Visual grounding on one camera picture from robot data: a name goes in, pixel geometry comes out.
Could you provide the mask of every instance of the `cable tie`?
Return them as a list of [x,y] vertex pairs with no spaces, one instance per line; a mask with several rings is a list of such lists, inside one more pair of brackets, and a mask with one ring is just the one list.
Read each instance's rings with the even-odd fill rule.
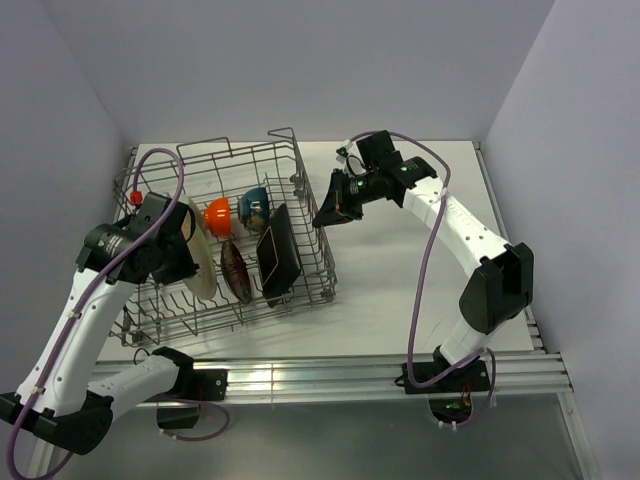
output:
[[347,138],[344,142],[342,142],[340,147],[344,148],[348,152],[349,150],[351,150],[351,147],[353,147],[353,142]]
[[449,190],[447,189],[447,187],[443,187],[442,190],[440,190],[440,193],[433,200],[433,203],[438,203],[440,199],[444,197],[447,193],[449,193]]

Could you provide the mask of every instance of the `metal wire rack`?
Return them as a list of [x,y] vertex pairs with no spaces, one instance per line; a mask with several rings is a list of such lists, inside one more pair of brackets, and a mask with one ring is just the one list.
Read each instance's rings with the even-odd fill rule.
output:
[[[273,141],[232,148],[228,138],[178,145],[185,164],[183,193],[204,210],[216,198],[226,196],[236,217],[237,200],[254,187],[264,187],[270,211],[286,204],[302,264],[302,273],[291,290],[278,297],[274,308],[261,295],[256,244],[259,234],[234,220],[232,241],[240,250],[252,280],[253,301],[242,304],[227,288],[220,268],[224,239],[207,234],[216,265],[218,292],[209,301],[195,297],[180,282],[157,285],[151,278],[140,285],[116,320],[110,336],[123,346],[160,345],[170,340],[199,336],[218,329],[234,330],[255,320],[282,315],[301,307],[331,302],[337,282],[335,263],[323,229],[311,226],[317,206],[295,134],[291,128],[271,130]],[[140,175],[144,193],[173,192],[176,166],[166,157],[151,157]],[[132,212],[128,198],[132,190],[135,161],[114,179],[117,218]]]

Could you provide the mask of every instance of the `white wall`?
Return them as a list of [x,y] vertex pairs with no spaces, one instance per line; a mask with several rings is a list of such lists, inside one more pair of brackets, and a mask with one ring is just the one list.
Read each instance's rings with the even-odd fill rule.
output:
[[484,151],[607,478],[640,477],[640,3],[557,0]]
[[42,0],[127,138],[483,139],[553,0]]
[[[0,391],[8,392],[58,320],[85,233],[113,214],[111,178],[124,149],[36,0],[1,3],[0,65]],[[2,452],[8,431],[2,423]]]

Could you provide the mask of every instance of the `orange bowl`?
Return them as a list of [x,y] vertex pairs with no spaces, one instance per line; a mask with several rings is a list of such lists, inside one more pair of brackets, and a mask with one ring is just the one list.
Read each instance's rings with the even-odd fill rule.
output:
[[204,211],[204,226],[216,237],[231,238],[231,205],[227,197],[209,204]]

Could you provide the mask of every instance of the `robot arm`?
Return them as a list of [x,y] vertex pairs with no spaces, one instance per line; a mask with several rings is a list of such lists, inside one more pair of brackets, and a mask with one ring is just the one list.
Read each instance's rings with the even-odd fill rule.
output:
[[[145,233],[168,208],[169,199],[149,193],[138,212],[115,225],[100,225],[85,239],[78,271],[62,315],[40,359],[16,392],[0,395],[0,418],[14,424],[31,397],[45,364],[67,327],[69,312],[89,284],[120,252]],[[93,450],[111,423],[160,393],[181,396],[188,388],[193,360],[160,348],[139,365],[110,378],[89,382],[113,321],[136,286],[153,275],[160,284],[192,277],[197,271],[181,230],[189,207],[177,203],[156,233],[116,266],[88,298],[55,361],[51,374],[22,422],[22,428],[78,454]]]
[[[464,268],[469,282],[459,301],[462,318],[434,355],[444,358],[445,369],[485,346],[503,322],[531,303],[533,254],[525,244],[512,246],[491,232],[453,195],[443,192],[442,181],[425,160],[414,157],[404,161],[389,132],[375,133],[357,145],[366,172],[354,176],[334,170],[313,225],[360,220],[363,204],[384,197],[433,228],[446,195],[438,235]],[[338,154],[343,158],[349,155],[346,148]]]

